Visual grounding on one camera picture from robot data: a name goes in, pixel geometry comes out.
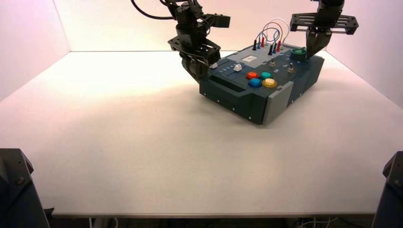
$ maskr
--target white wire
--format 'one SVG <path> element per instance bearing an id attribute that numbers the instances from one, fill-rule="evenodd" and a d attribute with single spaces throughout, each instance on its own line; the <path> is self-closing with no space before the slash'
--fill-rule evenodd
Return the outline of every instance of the white wire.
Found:
<path id="1" fill-rule="evenodd" d="M 117 218 L 114 218 L 114 220 L 116 222 L 115 228 L 117 228 L 117 226 L 119 225 L 119 222 L 117 221 Z"/>
<path id="2" fill-rule="evenodd" d="M 318 222 L 318 221 L 311 221 L 311 222 L 306 222 L 302 225 L 300 225 L 298 228 L 303 228 L 306 224 L 311 224 L 311 223 L 327 223 L 328 225 L 334 221 L 336 221 L 338 218 L 335 218 L 334 220 L 329 220 L 327 222 Z"/>
<path id="3" fill-rule="evenodd" d="M 327 223 L 327 226 L 326 226 L 326 228 L 328 228 L 329 226 L 330 226 L 330 223 L 331 223 L 332 221 L 330 221 L 330 217 L 329 217 L 329 222 Z"/>
<path id="4" fill-rule="evenodd" d="M 288 28 L 287 35 L 286 35 L 286 37 L 284 37 L 284 39 L 283 39 L 283 43 L 284 43 L 284 42 L 286 41 L 288 35 L 289 35 L 289 32 L 290 32 L 289 25 L 288 25 L 288 23 L 287 23 L 284 19 L 282 19 L 282 18 L 273 18 L 273 20 L 271 20 L 270 22 L 273 22 L 273 21 L 275 21 L 275 20 L 281 20 L 282 22 L 284 22 L 284 24 L 286 24 L 286 26 L 287 26 L 287 28 Z"/>

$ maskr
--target white wall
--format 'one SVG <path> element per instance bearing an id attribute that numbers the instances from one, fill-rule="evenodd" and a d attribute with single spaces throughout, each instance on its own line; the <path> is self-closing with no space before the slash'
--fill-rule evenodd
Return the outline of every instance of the white wall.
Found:
<path id="1" fill-rule="evenodd" d="M 366 82 L 403 107 L 403 1 L 346 1 L 345 14 L 357 17 L 354 36 L 334 35 L 328 52 Z"/>
<path id="2" fill-rule="evenodd" d="M 52 0 L 0 0 L 0 101 L 68 52 Z"/>
<path id="3" fill-rule="evenodd" d="M 136 0 L 144 11 L 170 16 L 159 0 Z M 253 44 L 261 28 L 273 17 L 287 22 L 292 13 L 315 12 L 309 0 L 199 0 L 205 13 L 231 16 L 229 29 L 213 28 L 209 36 L 222 50 L 239 50 Z M 170 50 L 176 22 L 149 19 L 130 0 L 55 0 L 73 51 Z M 305 34 L 292 33 L 289 43 L 305 44 Z"/>

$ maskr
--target table surface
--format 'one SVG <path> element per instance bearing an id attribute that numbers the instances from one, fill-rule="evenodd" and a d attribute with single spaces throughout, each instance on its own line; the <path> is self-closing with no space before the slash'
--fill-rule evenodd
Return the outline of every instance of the table surface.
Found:
<path id="1" fill-rule="evenodd" d="M 320 55 L 318 83 L 256 126 L 199 95 L 178 53 L 73 52 L 0 102 L 0 147 L 59 216 L 374 213 L 403 110 Z"/>

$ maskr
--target black robotic arm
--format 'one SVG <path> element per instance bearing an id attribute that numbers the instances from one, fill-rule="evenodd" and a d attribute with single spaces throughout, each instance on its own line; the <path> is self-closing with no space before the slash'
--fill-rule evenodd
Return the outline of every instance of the black robotic arm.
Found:
<path id="1" fill-rule="evenodd" d="M 311 1 L 319 2 L 317 13 L 293 14 L 290 23 L 291 31 L 304 31 L 307 34 L 305 59 L 311 58 L 325 48 L 333 33 L 353 35 L 358 28 L 355 17 L 341 15 L 344 0 Z"/>
<path id="2" fill-rule="evenodd" d="M 173 19 L 178 21 L 178 36 L 168 41 L 171 49 L 179 51 L 183 67 L 199 83 L 207 75 L 209 67 L 220 60 L 221 47 L 207 39 L 211 27 L 228 28 L 230 17 L 218 14 L 204 14 L 197 0 L 160 0 L 168 7 L 172 17 L 156 17 L 142 11 L 131 0 L 136 9 L 152 19 Z"/>

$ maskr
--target white label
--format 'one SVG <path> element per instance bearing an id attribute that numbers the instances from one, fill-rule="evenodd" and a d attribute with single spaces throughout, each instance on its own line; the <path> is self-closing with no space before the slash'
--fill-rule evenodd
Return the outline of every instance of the white label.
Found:
<path id="1" fill-rule="evenodd" d="M 257 59 L 257 57 L 255 57 L 255 56 L 248 56 L 248 57 L 244 58 L 242 61 L 245 61 L 245 62 L 250 63 L 250 62 L 252 62 L 252 61 L 255 60 L 255 59 Z"/>

